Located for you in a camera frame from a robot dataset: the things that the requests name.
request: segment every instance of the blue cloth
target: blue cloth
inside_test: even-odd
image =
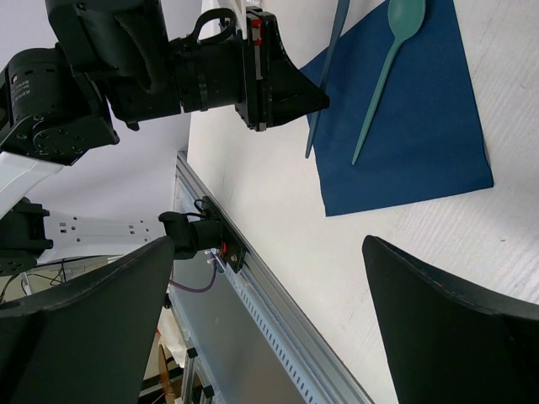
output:
[[[452,0],[427,0],[423,27],[393,62],[360,158],[351,164],[393,43],[384,2],[337,44],[314,141],[326,215],[494,186]],[[320,80],[324,51],[303,67]]]

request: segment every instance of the white table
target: white table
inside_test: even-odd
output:
[[[328,45],[337,0],[264,0],[291,59]],[[380,4],[353,0],[349,29]],[[233,108],[194,114],[189,163],[358,381],[397,402],[360,253],[367,234],[539,303],[539,2],[455,0],[494,189],[326,218],[307,120],[258,134]]]

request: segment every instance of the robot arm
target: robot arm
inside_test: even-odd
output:
[[[292,64],[273,14],[248,8],[247,33],[225,8],[200,16],[169,41],[156,0],[45,0],[59,43],[18,53],[0,73],[0,276],[61,258],[123,254],[167,234],[176,258],[211,247],[238,270],[244,247],[209,201],[199,221],[168,212],[159,221],[72,218],[21,199],[90,149],[120,141],[114,115],[132,130],[159,117],[235,105],[253,130],[329,106]],[[199,40],[204,24],[221,33]]]

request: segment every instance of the purple cable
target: purple cable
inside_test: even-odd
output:
[[[174,281],[172,279],[168,280],[168,284],[172,285],[174,288],[178,288],[180,290],[185,290],[186,292],[190,292],[190,293],[205,293],[208,290],[210,290],[211,286],[213,286],[213,284],[215,283],[216,276],[217,276],[217,264],[214,263],[213,264],[213,275],[211,276],[211,281],[205,288],[202,288],[202,289],[190,288],[189,286],[179,284],[178,282],[176,282],[176,281]],[[174,277],[174,267],[172,268],[172,277]]]

